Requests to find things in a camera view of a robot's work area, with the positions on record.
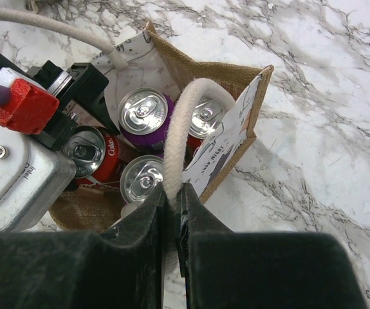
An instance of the screw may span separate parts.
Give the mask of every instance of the screw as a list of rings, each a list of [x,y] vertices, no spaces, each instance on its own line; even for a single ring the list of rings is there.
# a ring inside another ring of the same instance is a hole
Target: screw
[[[5,159],[9,156],[9,148],[0,146],[0,159]]]
[[[72,111],[69,113],[68,116],[70,117],[70,119],[72,119],[75,122],[78,122],[78,120],[79,120],[79,116],[76,113],[72,112]]]
[[[39,5],[36,3],[36,1],[26,1],[24,4],[24,8],[27,9],[27,11],[31,11],[35,14],[39,13],[40,8]]]

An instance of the purple soda can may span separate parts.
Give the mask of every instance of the purple soda can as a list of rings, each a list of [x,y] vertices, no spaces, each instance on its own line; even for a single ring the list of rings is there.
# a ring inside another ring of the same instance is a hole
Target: purple soda can
[[[139,150],[160,153],[173,113],[171,98],[153,88],[138,88],[120,102],[120,132]]]

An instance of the printed graphic on bag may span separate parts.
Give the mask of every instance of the printed graphic on bag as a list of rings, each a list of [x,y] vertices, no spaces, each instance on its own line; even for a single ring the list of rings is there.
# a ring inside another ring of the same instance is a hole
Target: printed graphic on bag
[[[261,74],[250,83],[221,125],[203,141],[194,159],[183,172],[183,181],[193,184],[198,195],[207,188],[246,139],[246,129],[253,108]]]

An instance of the gray marble veining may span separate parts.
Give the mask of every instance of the gray marble veining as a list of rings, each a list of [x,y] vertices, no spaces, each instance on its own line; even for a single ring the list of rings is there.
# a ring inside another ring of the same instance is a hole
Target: gray marble veining
[[[23,3],[0,0],[16,9]],[[71,0],[45,4],[40,14],[115,43],[152,19],[196,60],[273,64],[258,139],[207,207],[236,231],[333,234],[370,307],[370,2]],[[0,23],[0,51],[22,68],[48,59],[67,67],[97,53],[8,23]],[[165,307],[185,308],[178,271],[168,276]]]

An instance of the soda can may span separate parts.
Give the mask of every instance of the soda can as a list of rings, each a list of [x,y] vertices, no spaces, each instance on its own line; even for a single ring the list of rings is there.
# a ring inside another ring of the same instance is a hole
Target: soda can
[[[174,104],[152,88],[138,88],[120,102],[118,121],[123,136],[139,150],[159,153],[164,145]]]
[[[122,171],[140,156],[104,127],[89,126],[74,130],[63,153],[76,164],[76,183],[101,191],[119,191]]]
[[[120,179],[120,192],[126,203],[142,203],[163,180],[163,160],[145,155],[127,165]]]
[[[194,156],[202,142],[220,125],[226,112],[218,101],[202,97],[192,114],[187,140],[188,152]]]

